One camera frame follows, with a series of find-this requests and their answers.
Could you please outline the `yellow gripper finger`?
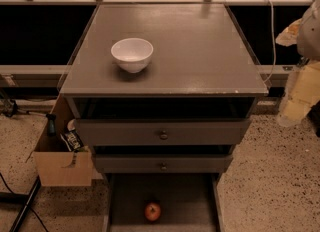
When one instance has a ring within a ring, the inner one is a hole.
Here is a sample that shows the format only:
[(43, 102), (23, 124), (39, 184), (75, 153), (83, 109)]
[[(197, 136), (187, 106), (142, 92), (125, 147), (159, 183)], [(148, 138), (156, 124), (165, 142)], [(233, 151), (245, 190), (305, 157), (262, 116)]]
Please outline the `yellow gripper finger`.
[(301, 19), (292, 22), (276, 37), (276, 43), (285, 47), (295, 45), (297, 43), (300, 24)]
[(282, 127), (298, 125), (319, 101), (320, 62), (311, 60), (289, 74), (276, 121)]

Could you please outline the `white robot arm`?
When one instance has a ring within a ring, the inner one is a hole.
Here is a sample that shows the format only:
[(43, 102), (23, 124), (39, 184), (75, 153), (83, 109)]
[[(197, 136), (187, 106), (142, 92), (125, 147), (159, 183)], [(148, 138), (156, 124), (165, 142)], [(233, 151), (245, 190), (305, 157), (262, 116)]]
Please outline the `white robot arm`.
[(297, 52), (309, 62), (289, 74), (277, 122), (283, 127), (300, 124), (320, 101), (320, 0), (313, 0), (301, 19), (276, 38), (282, 46), (297, 45)]

